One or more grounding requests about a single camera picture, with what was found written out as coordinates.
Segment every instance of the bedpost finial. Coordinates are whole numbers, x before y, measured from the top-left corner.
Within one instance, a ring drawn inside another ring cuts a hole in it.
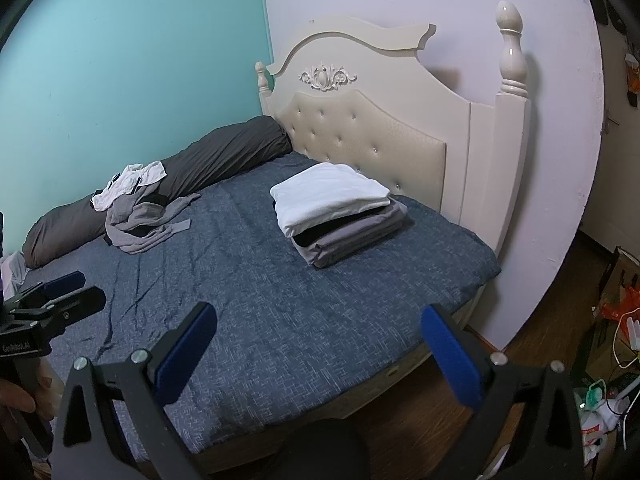
[[[520,47],[522,17],[515,5],[503,0],[495,11],[495,21],[504,39],[500,56],[500,92],[527,97],[527,60]]]

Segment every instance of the stack of folded clothes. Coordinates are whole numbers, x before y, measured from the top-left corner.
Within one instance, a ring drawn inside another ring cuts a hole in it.
[[[379,182],[322,162],[271,188],[280,230],[323,268],[402,227],[406,207]]]

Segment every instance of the finger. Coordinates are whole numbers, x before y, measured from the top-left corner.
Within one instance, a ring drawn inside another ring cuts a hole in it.
[[[43,410],[42,406],[38,406],[38,409],[36,410],[36,413],[38,414],[38,416],[42,419],[42,420],[46,420],[47,422],[51,422],[54,418],[54,414],[51,413],[52,409],[49,408],[48,411],[47,410]]]
[[[18,425],[15,423],[9,410],[4,406],[0,406],[0,427],[2,427],[4,434],[12,444],[20,440]]]
[[[36,410],[33,398],[20,386],[6,379],[0,379],[0,404],[21,412],[33,413]]]
[[[57,394],[62,394],[65,389],[65,383],[62,382],[62,379],[55,373],[49,361],[44,357],[40,358],[40,364],[36,368],[36,378],[40,386],[46,390],[52,390]]]
[[[57,394],[52,394],[50,391],[39,389],[35,393],[36,399],[36,413],[45,420],[51,420],[53,417],[58,416],[60,412],[60,402],[62,397]]]

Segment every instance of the blue bedsheet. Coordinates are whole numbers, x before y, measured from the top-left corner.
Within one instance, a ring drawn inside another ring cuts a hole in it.
[[[271,186],[314,164],[298,153],[214,184],[177,220],[191,229],[135,256],[94,240],[28,273],[26,285],[73,270],[106,293],[105,309],[52,341],[64,379],[75,357],[97,363],[150,348],[199,300],[218,333],[166,411],[192,451],[294,418],[420,343],[421,309],[450,312],[496,276],[492,250],[420,203],[413,224],[327,269],[309,267],[276,224]],[[134,456],[145,453],[128,416]]]

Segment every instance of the white wall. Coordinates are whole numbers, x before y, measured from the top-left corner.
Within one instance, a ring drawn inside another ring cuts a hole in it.
[[[435,23],[420,61],[467,99],[492,104],[500,85],[499,0],[266,0],[274,56],[309,19],[348,14],[383,27]],[[556,275],[590,192],[600,144],[600,43],[588,0],[511,0],[524,20],[532,118],[529,150],[501,275],[472,326],[503,348]]]

